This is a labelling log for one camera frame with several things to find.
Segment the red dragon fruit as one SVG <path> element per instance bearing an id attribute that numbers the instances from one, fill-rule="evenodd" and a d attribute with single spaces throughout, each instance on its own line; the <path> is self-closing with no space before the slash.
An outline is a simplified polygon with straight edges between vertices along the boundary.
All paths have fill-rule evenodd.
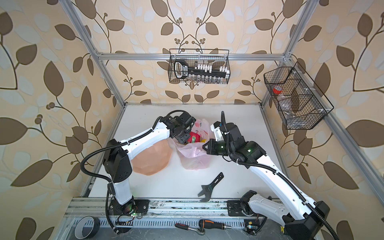
<path id="1" fill-rule="evenodd" d="M 190 132 L 190 137 L 187 140 L 189 144 L 191 143 L 200 143 L 201 142 L 201 136 L 197 133 Z"/>

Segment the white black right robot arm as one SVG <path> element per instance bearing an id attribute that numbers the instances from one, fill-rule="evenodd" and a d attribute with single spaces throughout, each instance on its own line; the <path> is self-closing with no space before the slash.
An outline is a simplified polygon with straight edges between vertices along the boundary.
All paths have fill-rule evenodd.
<path id="1" fill-rule="evenodd" d="M 243 195 L 244 215 L 261 214 L 280 224 L 293 240 L 312 240 L 325 227 L 333 239 L 337 232 L 327 222 L 329 206 L 316 202 L 300 190 L 273 163 L 266 151 L 254 141 L 246 141 L 234 123 L 227 123 L 225 113 L 214 123 L 215 138 L 203 145 L 208 155 L 229 157 L 230 161 L 256 174 L 280 199 L 280 203 L 255 191 Z"/>

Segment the pink plastic bag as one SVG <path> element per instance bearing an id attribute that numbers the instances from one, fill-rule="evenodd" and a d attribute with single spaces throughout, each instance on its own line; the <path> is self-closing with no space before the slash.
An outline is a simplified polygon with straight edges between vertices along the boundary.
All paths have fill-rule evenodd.
<path id="1" fill-rule="evenodd" d="M 200 143 L 187 142 L 183 145 L 176 139 L 172 139 L 171 144 L 176 147 L 184 169 L 194 171 L 207 169 L 211 163 L 211 156 L 203 150 L 203 145 L 213 136 L 209 122 L 206 119 L 196 120 L 192 132 L 201 136 Z"/>

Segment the peach fruit plate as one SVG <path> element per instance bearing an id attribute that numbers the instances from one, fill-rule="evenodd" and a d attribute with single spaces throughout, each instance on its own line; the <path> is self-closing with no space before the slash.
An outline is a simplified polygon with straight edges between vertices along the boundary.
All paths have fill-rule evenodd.
<path id="1" fill-rule="evenodd" d="M 167 140 L 157 142 L 131 161 L 133 172 L 146 176 L 154 175 L 169 164 L 172 153 Z"/>

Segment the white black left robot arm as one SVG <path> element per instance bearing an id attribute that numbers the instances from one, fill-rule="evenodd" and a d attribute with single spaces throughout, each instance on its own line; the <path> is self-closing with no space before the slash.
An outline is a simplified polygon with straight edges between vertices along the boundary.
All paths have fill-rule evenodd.
<path id="1" fill-rule="evenodd" d="M 84 174 L 108 182 L 106 219 L 116 234 L 120 234 L 121 231 L 109 217 L 109 196 L 117 202 L 117 209 L 121 211 L 122 216 L 137 210 L 129 183 L 129 177 L 133 171 L 131 161 L 141 152 L 167 138 L 176 139 L 180 144 L 185 144 L 190 138 L 195 122 L 196 119 L 184 110 L 171 111 L 164 117 L 158 117 L 148 130 L 120 142 L 113 139 L 110 141 L 110 146 L 90 153 L 80 162 L 80 169 Z M 107 158 L 104 161 L 107 176 L 90 172 L 85 168 L 85 163 L 90 158 L 102 152 L 107 152 Z"/>

